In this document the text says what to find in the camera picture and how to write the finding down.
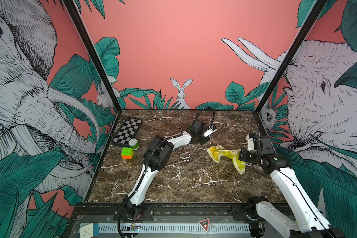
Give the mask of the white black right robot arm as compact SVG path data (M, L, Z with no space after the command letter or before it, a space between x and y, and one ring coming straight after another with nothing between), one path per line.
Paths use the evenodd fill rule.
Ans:
M345 237L343 231L332 227L312 203L289 160L285 155L276 153L270 137L252 132L246 140L247 147L241 149L239 161L259 165L263 169L280 189L296 219L290 219L263 196L251 197L245 213L252 221L249 229L254 238L263 236L264 222L273 226L284 238Z

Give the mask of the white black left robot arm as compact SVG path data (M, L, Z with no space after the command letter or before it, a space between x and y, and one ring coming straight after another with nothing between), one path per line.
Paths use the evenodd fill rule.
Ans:
M217 130L214 120L207 126L199 119L195 119L188 129L170 135L157 135L144 153L144 162L141 173L135 186L124 199L120 215L125 215L129 220L137 219L141 211L141 205L145 200L145 195L156 174L168 163L174 149L188 144L205 144L210 140L210 135Z

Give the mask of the yellow green patterned towel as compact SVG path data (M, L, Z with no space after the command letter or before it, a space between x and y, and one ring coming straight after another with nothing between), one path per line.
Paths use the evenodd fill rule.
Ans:
M227 157L231 159L235 169L240 175L243 175L246 171L246 163L239 160L241 149L229 150L225 149L221 145L216 145L208 148L207 153L209 154L210 158L216 163L219 163L222 157Z

